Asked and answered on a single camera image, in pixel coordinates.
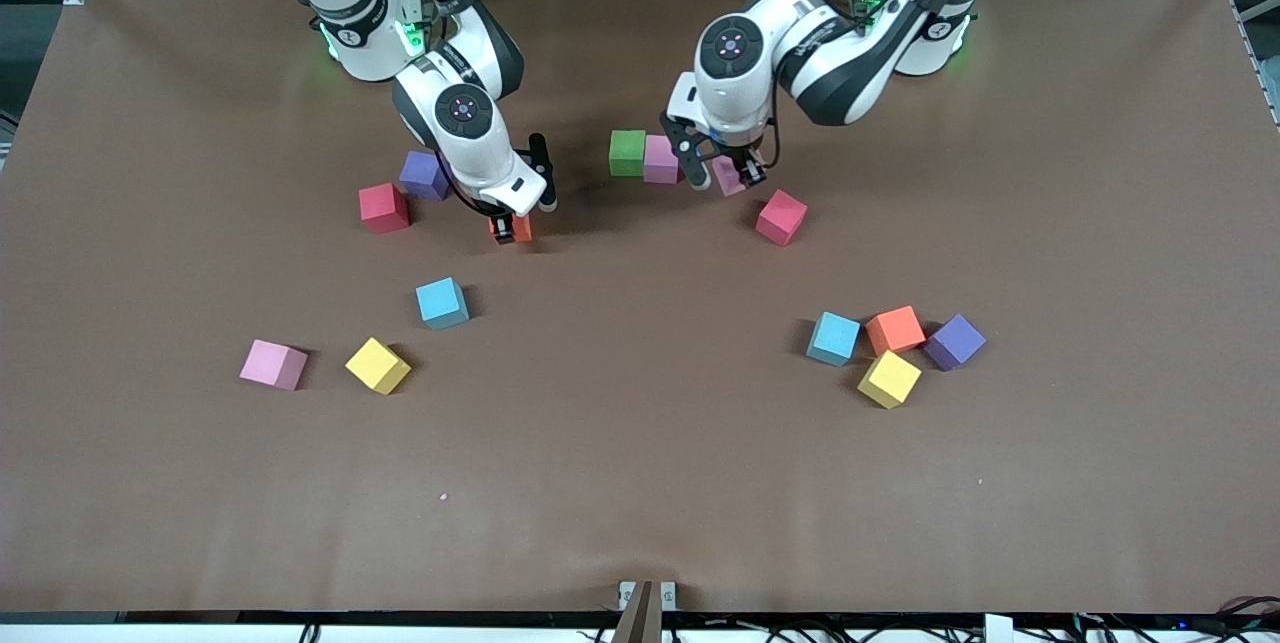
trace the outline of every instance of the foam cube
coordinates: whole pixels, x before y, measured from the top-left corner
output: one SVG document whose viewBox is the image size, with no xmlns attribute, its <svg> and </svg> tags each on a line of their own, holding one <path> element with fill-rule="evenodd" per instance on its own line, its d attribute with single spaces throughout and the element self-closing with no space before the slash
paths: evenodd
<svg viewBox="0 0 1280 643">
<path fill-rule="evenodd" d="M 374 233 L 408 228 L 408 204 L 394 183 L 361 188 L 360 219 Z"/>
<path fill-rule="evenodd" d="M 283 391 L 296 391 L 298 378 L 302 377 L 302 366 L 306 364 L 307 355 L 302 351 L 279 343 L 253 341 L 248 348 L 248 357 L 241 368 L 241 378 Z"/>
<path fill-rule="evenodd" d="M 347 361 L 347 370 L 356 374 L 361 383 L 375 392 L 389 396 L 408 375 L 410 368 L 396 355 L 396 351 L 379 343 L 375 338 L 370 338 Z"/>
<path fill-rule="evenodd" d="M 942 370 L 954 370 L 972 359 L 986 342 L 987 338 L 964 315 L 956 314 L 937 333 L 929 336 L 924 352 Z"/>
<path fill-rule="evenodd" d="M 618 178 L 644 175 L 644 131 L 614 131 L 609 137 L 609 174 Z"/>
<path fill-rule="evenodd" d="M 886 409 L 895 409 L 906 402 L 906 396 L 911 393 L 919 378 L 920 369 L 902 360 L 896 352 L 887 351 L 867 370 L 858 388 Z"/>
<path fill-rule="evenodd" d="M 804 214 L 808 211 L 809 206 L 787 196 L 782 190 L 773 191 L 755 222 L 755 229 L 774 243 L 786 246 L 800 229 Z"/>
<path fill-rule="evenodd" d="M 404 168 L 401 168 L 401 183 L 411 196 L 431 201 L 449 197 L 449 179 L 435 154 L 408 151 Z"/>
<path fill-rule="evenodd" d="M 666 136 L 645 136 L 644 182 L 680 183 L 680 159 L 672 152 Z"/>
<path fill-rule="evenodd" d="M 707 165 L 710 167 L 712 174 L 716 177 L 716 182 L 719 183 L 721 192 L 724 197 L 745 191 L 746 186 L 744 186 L 741 179 L 737 177 L 733 161 L 730 160 L 728 156 L 716 156 L 707 161 Z"/>
<path fill-rule="evenodd" d="M 422 323 L 431 330 L 444 330 L 471 319 L 467 301 L 462 297 L 462 288 L 453 282 L 453 278 L 419 288 L 417 309 L 422 314 Z"/>
<path fill-rule="evenodd" d="M 818 325 L 813 328 L 805 355 L 831 365 L 845 365 L 854 357 L 854 342 L 858 341 L 860 329 L 861 325 L 856 320 L 823 313 Z"/>
<path fill-rule="evenodd" d="M 494 225 L 493 219 L 489 219 L 489 234 L 493 236 L 498 232 L 498 227 Z M 511 216 L 511 232 L 516 233 L 517 243 L 529 243 L 534 240 L 534 228 L 529 223 L 527 215 L 512 215 Z"/>
<path fill-rule="evenodd" d="M 911 306 L 877 315 L 867 324 L 867 336 L 872 339 L 872 350 L 877 356 L 884 351 L 901 354 L 924 342 L 924 330 Z"/>
</svg>

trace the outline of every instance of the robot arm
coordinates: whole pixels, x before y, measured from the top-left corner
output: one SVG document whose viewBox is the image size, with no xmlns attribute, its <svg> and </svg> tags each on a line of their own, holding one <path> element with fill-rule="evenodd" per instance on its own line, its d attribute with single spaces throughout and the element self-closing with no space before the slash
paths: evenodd
<svg viewBox="0 0 1280 643">
<path fill-rule="evenodd" d="M 824 0 L 750 0 L 703 31 L 694 70 L 681 74 L 663 128 L 695 188 L 705 161 L 727 155 L 750 187 L 764 181 L 758 149 L 772 123 L 774 85 L 819 126 L 849 126 L 896 70 L 923 76 L 960 47 L 974 0 L 879 0 L 855 19 Z"/>
<path fill-rule="evenodd" d="M 535 204 L 547 210 L 556 205 L 549 161 L 536 161 L 535 170 L 512 150 L 494 102 L 520 87 L 525 60 L 480 0 L 435 0 L 457 32 L 429 51 L 416 50 L 406 36 L 406 28 L 422 19 L 422 0 L 307 3 L 348 73 L 362 81 L 393 79 L 401 118 L 448 161 L 470 202 L 499 219 L 499 233 L 508 215 L 525 215 Z"/>
</svg>

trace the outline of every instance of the metal bracket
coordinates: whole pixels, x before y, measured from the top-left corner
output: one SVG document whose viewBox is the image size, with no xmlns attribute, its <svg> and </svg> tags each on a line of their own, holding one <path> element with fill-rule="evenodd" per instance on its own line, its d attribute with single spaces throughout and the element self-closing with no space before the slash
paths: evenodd
<svg viewBox="0 0 1280 643">
<path fill-rule="evenodd" d="M 618 620 L 618 626 L 613 630 L 613 643 L 662 643 L 662 608 L 663 596 L 657 583 L 641 580 L 640 583 L 626 582 L 618 585 L 621 598 L 622 587 L 630 583 L 631 590 L 627 593 L 626 608 Z M 671 583 L 672 603 L 676 602 L 676 584 Z"/>
<path fill-rule="evenodd" d="M 627 603 L 631 602 L 632 593 L 635 592 L 635 580 L 623 580 L 618 583 L 618 610 L 626 610 Z M 663 580 L 658 589 L 662 596 L 662 610 L 663 611 L 678 611 L 676 607 L 676 582 Z"/>
</svg>

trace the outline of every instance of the red cube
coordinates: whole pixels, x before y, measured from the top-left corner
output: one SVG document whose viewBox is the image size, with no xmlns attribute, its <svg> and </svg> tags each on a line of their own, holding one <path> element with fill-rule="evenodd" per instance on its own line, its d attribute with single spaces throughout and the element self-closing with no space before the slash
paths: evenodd
<svg viewBox="0 0 1280 643">
<path fill-rule="evenodd" d="M 408 205 L 394 183 L 361 188 L 360 219 L 374 233 L 408 228 Z"/>
<path fill-rule="evenodd" d="M 800 229 L 808 211 L 809 206 L 787 196 L 781 190 L 774 191 L 769 202 L 764 205 L 764 210 L 760 211 L 755 229 L 774 243 L 786 246 L 796 234 L 796 229 Z"/>
</svg>

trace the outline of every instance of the brown table surface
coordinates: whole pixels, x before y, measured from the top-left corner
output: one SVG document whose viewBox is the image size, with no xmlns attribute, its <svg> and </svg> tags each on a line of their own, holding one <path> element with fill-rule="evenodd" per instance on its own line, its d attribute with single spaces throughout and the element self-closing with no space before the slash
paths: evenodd
<svg viewBox="0 0 1280 643">
<path fill-rule="evenodd" d="M 356 190 L 411 137 L 293 0 L 63 14 L 0 184 L 0 607 L 1207 611 L 1280 583 L 1280 138 L 1226 0 L 980 0 L 723 199 L 612 179 L 742 0 L 486 0 L 563 202 L 498 248 Z M 809 204 L 781 248 L 748 227 Z M 452 275 L 475 319 L 416 316 Z M 823 310 L 991 339 L 884 411 Z M 415 370 L 343 370 L 370 336 Z M 237 378 L 312 351 L 301 392 Z M 448 494 L 447 501 L 439 501 Z"/>
</svg>

